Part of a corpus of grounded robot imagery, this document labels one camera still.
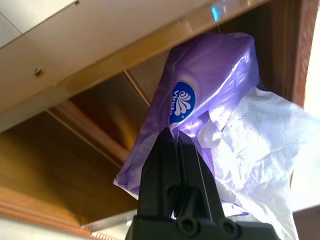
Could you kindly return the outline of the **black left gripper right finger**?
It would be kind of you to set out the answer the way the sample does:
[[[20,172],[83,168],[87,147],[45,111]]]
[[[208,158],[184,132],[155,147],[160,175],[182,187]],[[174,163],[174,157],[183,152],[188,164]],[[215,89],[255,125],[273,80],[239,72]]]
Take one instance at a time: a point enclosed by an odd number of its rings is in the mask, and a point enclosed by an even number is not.
[[[181,179],[178,221],[218,222],[219,195],[213,175],[192,138],[183,132],[178,137],[178,166]]]

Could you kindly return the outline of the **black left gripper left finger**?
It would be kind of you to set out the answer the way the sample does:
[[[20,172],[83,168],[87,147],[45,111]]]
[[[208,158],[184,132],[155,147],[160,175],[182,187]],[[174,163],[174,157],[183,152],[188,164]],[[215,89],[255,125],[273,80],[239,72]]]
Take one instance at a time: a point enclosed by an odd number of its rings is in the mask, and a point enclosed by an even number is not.
[[[165,128],[142,167],[137,214],[170,217],[177,205],[180,185],[177,144],[169,128]]]

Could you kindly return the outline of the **purple tissue pack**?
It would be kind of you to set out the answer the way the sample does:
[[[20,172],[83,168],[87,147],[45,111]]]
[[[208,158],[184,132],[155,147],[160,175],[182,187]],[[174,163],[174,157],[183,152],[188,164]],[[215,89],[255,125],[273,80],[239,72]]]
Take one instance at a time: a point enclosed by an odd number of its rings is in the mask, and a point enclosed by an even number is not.
[[[317,125],[300,107],[258,88],[255,41],[206,33],[173,48],[140,134],[115,178],[139,200],[141,174],[158,135],[192,138],[218,193],[218,222],[134,216],[126,240],[298,240],[289,206],[301,147]]]

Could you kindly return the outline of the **wooden cabinet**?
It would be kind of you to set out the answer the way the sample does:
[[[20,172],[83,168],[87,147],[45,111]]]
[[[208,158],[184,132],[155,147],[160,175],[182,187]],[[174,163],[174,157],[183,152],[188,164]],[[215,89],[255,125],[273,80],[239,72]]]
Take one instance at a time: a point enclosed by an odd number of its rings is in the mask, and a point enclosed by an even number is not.
[[[320,0],[73,0],[0,47],[0,240],[98,240],[170,51],[252,36],[259,85],[302,109]]]

